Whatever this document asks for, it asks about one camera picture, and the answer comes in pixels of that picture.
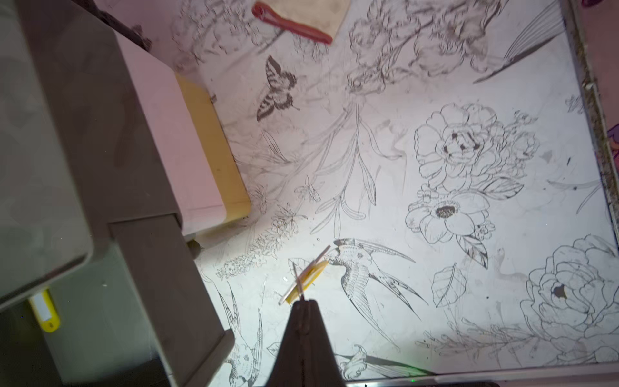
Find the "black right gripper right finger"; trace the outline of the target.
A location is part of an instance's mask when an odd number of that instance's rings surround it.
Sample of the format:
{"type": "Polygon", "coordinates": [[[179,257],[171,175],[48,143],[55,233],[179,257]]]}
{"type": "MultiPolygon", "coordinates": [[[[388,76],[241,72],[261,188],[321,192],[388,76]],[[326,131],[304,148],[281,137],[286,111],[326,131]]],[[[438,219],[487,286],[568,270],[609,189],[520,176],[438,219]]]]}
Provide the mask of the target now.
{"type": "Polygon", "coordinates": [[[303,302],[303,385],[345,386],[314,300],[303,302]]]}

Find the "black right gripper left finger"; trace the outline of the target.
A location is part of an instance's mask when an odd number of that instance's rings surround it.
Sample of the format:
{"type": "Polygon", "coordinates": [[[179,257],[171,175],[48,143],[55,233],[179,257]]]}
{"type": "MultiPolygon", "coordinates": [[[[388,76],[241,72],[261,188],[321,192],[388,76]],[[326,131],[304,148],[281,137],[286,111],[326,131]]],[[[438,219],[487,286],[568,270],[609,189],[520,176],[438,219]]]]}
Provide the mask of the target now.
{"type": "Polygon", "coordinates": [[[293,303],[267,387],[304,385],[301,328],[305,310],[306,301],[293,303]]]}

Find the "key with yellow tag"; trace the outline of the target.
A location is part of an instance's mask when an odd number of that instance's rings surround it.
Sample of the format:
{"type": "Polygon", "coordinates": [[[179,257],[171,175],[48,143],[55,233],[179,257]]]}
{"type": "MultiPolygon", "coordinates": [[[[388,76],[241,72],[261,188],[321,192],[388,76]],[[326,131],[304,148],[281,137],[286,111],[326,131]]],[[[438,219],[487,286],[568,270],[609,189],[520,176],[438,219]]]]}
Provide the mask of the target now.
{"type": "Polygon", "coordinates": [[[42,290],[28,299],[40,328],[47,333],[57,331],[61,318],[56,310],[48,290],[42,290]]]}
{"type": "Polygon", "coordinates": [[[292,285],[280,298],[278,304],[281,306],[284,303],[291,305],[298,299],[304,298],[305,291],[316,281],[322,274],[329,262],[327,253],[331,250],[331,246],[322,250],[319,256],[312,261],[303,259],[290,259],[289,267],[293,275],[292,285]]]}

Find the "grey three-drawer storage box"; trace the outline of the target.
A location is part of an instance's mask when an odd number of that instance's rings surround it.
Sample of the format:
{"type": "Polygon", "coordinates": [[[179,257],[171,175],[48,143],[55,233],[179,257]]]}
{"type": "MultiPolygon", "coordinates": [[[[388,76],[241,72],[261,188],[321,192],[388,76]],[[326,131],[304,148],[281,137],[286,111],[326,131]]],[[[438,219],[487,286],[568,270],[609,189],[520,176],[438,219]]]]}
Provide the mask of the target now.
{"type": "Polygon", "coordinates": [[[189,240],[236,218],[233,170],[208,93],[133,30],[92,1],[2,2],[3,385],[209,385],[235,337],[189,240]]]}

